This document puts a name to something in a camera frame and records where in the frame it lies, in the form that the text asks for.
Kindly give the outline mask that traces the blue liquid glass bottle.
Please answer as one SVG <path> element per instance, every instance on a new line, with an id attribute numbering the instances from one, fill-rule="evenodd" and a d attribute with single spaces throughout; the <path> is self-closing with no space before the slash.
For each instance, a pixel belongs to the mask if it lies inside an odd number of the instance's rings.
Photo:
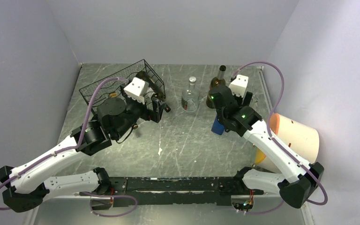
<path id="1" fill-rule="evenodd" d="M 217 135 L 222 135 L 225 130 L 225 127 L 218 121 L 216 117 L 211 127 L 211 131 Z"/>

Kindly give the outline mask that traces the dark green labelled wine bottle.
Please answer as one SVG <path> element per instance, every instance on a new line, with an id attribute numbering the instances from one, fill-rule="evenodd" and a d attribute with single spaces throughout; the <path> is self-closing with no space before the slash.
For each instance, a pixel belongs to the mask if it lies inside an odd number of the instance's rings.
<path id="1" fill-rule="evenodd" d="M 152 76 L 150 77 L 147 72 L 140 71 L 136 74 L 136 77 L 139 79 L 142 79 L 143 81 L 147 82 L 149 84 L 149 87 L 153 90 L 155 93 L 155 96 L 163 102 L 164 110 L 169 113 L 171 111 L 171 108 L 167 105 L 165 102 L 165 89 L 163 84 L 158 84 L 158 81 L 154 81 Z"/>

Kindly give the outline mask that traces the tall dark wine bottle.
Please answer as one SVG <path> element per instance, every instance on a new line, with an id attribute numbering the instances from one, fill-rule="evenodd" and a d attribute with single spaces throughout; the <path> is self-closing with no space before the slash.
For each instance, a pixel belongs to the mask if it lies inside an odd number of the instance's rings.
<path id="1" fill-rule="evenodd" d="M 226 85 L 226 81 L 224 79 L 225 72 L 226 72 L 226 66 L 221 65 L 219 67 L 217 76 L 215 76 L 210 82 L 209 91 L 208 91 L 207 98 L 206 98 L 206 105 L 211 109 L 214 109 L 214 104 L 213 104 L 213 101 L 212 101 L 212 98 L 210 95 L 210 91 L 213 88 L 215 88 L 216 86 Z"/>

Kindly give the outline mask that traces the square black-capped liquor bottle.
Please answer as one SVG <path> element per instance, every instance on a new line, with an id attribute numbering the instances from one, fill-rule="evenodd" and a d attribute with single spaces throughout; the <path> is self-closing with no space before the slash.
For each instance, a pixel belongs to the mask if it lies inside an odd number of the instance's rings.
<path id="1" fill-rule="evenodd" d="M 117 92 L 112 92 L 108 95 L 109 98 L 116 98 L 118 96 Z"/>

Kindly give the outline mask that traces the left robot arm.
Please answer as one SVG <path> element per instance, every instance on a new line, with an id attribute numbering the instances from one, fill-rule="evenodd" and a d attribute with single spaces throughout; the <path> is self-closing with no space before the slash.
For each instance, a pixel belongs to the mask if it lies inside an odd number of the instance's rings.
<path id="1" fill-rule="evenodd" d="M 4 204 L 15 212 L 25 212 L 60 195 L 76 192 L 105 195 L 112 192 L 113 187 L 104 168 L 61 177 L 57 173 L 110 147 L 113 142 L 126 139 L 139 119 L 159 123 L 162 113 L 170 110 L 164 101 L 156 97 L 148 103 L 129 97 L 106 99 L 97 107 L 92 120 L 74 129 L 51 150 L 22 166 L 0 168 L 0 181 L 6 187 L 2 192 Z"/>

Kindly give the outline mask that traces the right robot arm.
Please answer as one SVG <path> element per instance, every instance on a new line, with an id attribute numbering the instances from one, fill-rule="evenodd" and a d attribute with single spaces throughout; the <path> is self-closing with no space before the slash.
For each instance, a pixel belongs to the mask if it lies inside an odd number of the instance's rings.
<path id="1" fill-rule="evenodd" d="M 314 191 L 322 187 L 324 167 L 296 154 L 274 135 L 257 111 L 250 106 L 240 106 L 229 87 L 217 86 L 209 94 L 218 122 L 225 130 L 233 131 L 254 144 L 280 170 L 279 173 L 269 173 L 248 167 L 237 174 L 235 190 L 239 194 L 246 194 L 251 189 L 278 194 L 289 206 L 301 208 Z"/>

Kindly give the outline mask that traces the clear round silver-capped bottle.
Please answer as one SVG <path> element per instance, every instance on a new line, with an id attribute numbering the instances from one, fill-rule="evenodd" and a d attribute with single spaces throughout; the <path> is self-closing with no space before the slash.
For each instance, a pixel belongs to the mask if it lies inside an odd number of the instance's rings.
<path id="1" fill-rule="evenodd" d="M 195 112 L 199 107 L 199 98 L 200 91 L 196 86 L 196 77 L 191 76 L 182 90 L 181 107 L 188 113 Z"/>

